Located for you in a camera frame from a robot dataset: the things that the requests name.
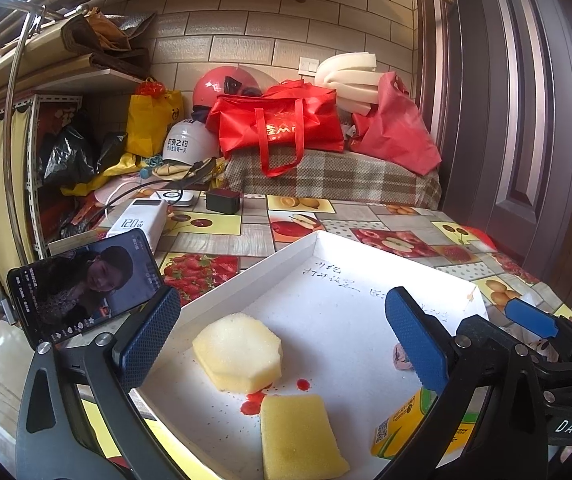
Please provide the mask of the pale octagonal sponge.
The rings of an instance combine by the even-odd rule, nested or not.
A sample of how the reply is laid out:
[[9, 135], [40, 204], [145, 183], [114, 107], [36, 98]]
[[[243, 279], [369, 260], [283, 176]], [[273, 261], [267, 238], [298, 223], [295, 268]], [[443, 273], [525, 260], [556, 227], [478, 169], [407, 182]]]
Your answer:
[[255, 393], [282, 376], [282, 341], [262, 322], [242, 312], [206, 326], [192, 348], [220, 391]]

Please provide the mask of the black plastic bag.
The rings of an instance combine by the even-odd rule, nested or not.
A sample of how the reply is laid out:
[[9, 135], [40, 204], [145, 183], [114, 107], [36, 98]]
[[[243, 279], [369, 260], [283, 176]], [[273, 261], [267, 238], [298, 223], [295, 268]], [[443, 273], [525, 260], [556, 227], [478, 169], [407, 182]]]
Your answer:
[[48, 134], [40, 153], [41, 183], [51, 186], [87, 184], [114, 166], [126, 150], [126, 133], [107, 133], [97, 142], [73, 124]]

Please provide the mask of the yellow shopping bag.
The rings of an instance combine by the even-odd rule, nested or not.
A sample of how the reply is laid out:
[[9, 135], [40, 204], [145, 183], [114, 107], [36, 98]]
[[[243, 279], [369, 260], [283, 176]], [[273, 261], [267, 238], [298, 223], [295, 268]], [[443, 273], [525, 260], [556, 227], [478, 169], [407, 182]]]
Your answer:
[[148, 78], [130, 96], [126, 121], [126, 151], [152, 157], [164, 148], [170, 128], [184, 117], [182, 93]]

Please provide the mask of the white helmet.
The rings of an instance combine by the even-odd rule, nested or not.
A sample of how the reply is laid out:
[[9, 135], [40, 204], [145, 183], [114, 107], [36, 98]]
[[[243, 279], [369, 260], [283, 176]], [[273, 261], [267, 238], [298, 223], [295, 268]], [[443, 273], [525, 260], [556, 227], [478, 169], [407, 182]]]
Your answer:
[[184, 165], [193, 165], [219, 155], [220, 146], [216, 135], [202, 122], [193, 119], [185, 119], [173, 125], [164, 140], [162, 150], [162, 159], [165, 162]]

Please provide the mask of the white power bank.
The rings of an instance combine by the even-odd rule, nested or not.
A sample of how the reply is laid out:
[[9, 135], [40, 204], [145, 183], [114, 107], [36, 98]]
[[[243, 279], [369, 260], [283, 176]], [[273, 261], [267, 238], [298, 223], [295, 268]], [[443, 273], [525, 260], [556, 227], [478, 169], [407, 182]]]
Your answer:
[[152, 252], [156, 252], [162, 231], [167, 222], [168, 204], [158, 198], [134, 200], [106, 233], [116, 236], [133, 229], [141, 230]]

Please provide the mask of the yellow rectangular sponge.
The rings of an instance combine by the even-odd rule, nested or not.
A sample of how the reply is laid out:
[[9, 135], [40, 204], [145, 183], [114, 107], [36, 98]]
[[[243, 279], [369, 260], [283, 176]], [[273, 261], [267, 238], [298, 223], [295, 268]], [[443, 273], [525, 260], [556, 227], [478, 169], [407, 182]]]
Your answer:
[[317, 394], [266, 396], [260, 426], [265, 479], [336, 479], [350, 470]]

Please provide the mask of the white shallow cardboard box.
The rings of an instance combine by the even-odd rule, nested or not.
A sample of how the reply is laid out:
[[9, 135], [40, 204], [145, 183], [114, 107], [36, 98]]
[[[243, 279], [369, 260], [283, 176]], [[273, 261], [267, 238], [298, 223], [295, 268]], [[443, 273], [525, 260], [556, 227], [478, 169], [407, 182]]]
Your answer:
[[449, 332], [484, 314], [474, 283], [323, 231], [263, 259], [182, 309], [140, 388], [152, 412], [223, 479], [262, 477], [260, 422], [238, 394], [218, 390], [192, 343], [210, 323], [235, 312], [261, 321], [283, 344], [275, 393], [310, 382], [324, 401], [349, 477], [371, 479], [385, 466], [370, 452], [377, 425], [420, 388], [393, 364], [396, 336], [384, 310], [404, 287]]

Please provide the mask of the black charger block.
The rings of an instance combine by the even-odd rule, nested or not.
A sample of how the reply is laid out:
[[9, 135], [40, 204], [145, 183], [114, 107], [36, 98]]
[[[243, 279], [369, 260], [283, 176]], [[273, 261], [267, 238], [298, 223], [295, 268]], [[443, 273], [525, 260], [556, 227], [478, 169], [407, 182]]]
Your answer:
[[213, 188], [206, 192], [206, 209], [219, 214], [237, 214], [240, 209], [242, 194], [226, 188]]

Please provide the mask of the dark wooden door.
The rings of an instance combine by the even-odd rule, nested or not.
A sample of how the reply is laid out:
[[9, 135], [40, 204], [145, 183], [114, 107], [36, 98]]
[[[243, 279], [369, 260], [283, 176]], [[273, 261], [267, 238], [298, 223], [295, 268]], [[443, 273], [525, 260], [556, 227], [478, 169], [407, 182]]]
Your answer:
[[572, 0], [418, 0], [441, 207], [572, 307]]

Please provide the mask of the yellow green juice carton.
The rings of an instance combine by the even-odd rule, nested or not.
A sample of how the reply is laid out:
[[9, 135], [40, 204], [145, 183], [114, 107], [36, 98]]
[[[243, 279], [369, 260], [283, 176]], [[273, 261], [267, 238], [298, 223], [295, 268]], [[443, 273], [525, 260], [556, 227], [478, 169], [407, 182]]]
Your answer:
[[[417, 390], [396, 412], [379, 424], [374, 432], [371, 454], [384, 460], [394, 460], [411, 439], [438, 396], [424, 387]], [[474, 429], [479, 412], [467, 411], [458, 425], [444, 456], [460, 450]]]

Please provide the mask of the fruit pattern tablecloth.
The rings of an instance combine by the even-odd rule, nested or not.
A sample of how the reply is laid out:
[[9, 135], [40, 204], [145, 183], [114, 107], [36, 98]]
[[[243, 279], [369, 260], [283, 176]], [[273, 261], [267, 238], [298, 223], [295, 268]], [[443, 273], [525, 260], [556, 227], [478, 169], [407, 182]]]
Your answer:
[[[518, 298], [572, 322], [572, 310], [547, 284], [522, 270], [498, 250], [492, 252], [443, 212], [399, 205], [363, 205], [322, 198], [248, 195], [238, 214], [215, 214], [204, 202], [172, 214], [164, 227], [156, 260], [164, 279], [175, 287], [183, 308], [235, 278], [263, 259], [303, 237], [323, 231], [430, 266], [474, 283], [492, 323], [544, 356], [556, 352], [543, 338], [504, 315], [508, 300]], [[155, 437], [193, 479], [223, 479], [190, 452], [152, 412], [140, 395]], [[241, 396], [240, 409], [260, 417], [258, 396]]]

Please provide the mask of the metal shelf rack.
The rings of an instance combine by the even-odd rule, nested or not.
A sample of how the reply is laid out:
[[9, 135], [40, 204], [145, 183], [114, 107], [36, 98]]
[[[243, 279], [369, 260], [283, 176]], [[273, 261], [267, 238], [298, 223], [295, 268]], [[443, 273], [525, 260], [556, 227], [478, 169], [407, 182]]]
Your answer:
[[80, 104], [76, 81], [116, 74], [137, 84], [142, 71], [100, 45], [86, 4], [68, 13], [22, 0], [0, 9], [24, 17], [0, 55], [0, 281], [8, 269], [47, 253], [38, 201], [36, 133], [45, 102]]

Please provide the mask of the red tote bag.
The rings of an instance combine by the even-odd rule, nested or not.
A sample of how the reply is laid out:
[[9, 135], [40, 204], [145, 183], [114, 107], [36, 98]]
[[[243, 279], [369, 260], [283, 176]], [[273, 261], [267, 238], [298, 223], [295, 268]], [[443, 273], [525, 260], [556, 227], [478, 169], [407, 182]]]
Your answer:
[[[336, 92], [302, 79], [285, 80], [262, 96], [221, 94], [211, 107], [206, 127], [218, 137], [226, 157], [243, 148], [258, 148], [261, 171], [269, 178], [296, 168], [305, 150], [344, 150]], [[271, 166], [274, 146], [293, 148], [292, 161]]]

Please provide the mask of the red fabric bag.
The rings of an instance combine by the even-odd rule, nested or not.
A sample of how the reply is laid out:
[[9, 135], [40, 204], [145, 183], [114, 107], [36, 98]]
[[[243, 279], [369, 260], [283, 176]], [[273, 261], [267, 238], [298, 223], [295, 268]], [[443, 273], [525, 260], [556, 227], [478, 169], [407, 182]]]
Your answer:
[[378, 102], [366, 115], [353, 113], [352, 152], [392, 162], [419, 176], [441, 164], [441, 156], [408, 89], [395, 72], [383, 74]]

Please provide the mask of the red helmet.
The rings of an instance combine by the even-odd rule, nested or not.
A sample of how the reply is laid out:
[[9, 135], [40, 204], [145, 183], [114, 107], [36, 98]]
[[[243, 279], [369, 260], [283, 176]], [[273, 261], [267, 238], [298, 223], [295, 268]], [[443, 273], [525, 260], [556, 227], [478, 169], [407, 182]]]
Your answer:
[[211, 108], [218, 96], [261, 96], [256, 78], [243, 68], [219, 66], [208, 70], [195, 84], [193, 107]]

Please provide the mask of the black smartphone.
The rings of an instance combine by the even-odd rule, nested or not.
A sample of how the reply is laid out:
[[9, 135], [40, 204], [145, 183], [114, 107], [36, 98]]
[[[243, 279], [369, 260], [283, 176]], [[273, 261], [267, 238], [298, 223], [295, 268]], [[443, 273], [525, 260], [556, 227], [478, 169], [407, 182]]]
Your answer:
[[141, 306], [155, 296], [162, 278], [145, 233], [133, 229], [9, 270], [6, 283], [36, 349]]

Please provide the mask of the plaid cloth covered bench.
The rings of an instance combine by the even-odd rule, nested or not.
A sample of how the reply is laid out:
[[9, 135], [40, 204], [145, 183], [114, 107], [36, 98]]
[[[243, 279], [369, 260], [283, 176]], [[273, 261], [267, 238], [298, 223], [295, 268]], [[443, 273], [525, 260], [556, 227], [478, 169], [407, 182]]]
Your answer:
[[441, 185], [436, 170], [419, 176], [393, 162], [353, 152], [307, 150], [299, 165], [268, 177], [255, 148], [231, 154], [224, 182], [246, 194], [327, 198], [360, 203], [400, 204], [436, 209]]

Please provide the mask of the grey blue scrunchie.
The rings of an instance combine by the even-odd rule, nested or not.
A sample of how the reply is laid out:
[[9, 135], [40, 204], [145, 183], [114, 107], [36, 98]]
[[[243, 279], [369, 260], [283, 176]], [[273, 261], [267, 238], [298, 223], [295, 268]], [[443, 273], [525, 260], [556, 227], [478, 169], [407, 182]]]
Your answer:
[[393, 347], [392, 360], [393, 365], [397, 370], [402, 370], [402, 372], [406, 372], [407, 370], [414, 370], [412, 362], [400, 344], [396, 344]]

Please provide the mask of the red printed plastic bag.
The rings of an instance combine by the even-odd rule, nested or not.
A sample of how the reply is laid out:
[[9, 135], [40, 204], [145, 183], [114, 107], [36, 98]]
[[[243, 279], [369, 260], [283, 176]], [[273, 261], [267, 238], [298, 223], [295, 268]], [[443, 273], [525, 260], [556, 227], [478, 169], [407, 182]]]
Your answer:
[[492, 252], [496, 252], [498, 250], [492, 238], [488, 234], [486, 234], [483, 230], [473, 228], [472, 226], [463, 226], [463, 229], [466, 232], [469, 232], [469, 234], [476, 236], [478, 240], [481, 240], [486, 246], [490, 248]]

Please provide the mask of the white foam roll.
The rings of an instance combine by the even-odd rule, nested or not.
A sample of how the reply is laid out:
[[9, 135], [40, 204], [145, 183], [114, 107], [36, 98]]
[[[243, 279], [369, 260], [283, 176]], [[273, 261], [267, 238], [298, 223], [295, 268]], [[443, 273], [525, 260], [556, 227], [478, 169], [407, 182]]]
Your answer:
[[336, 105], [347, 113], [367, 116], [378, 103], [382, 73], [371, 52], [349, 52], [326, 58], [316, 70], [314, 84], [336, 92]]

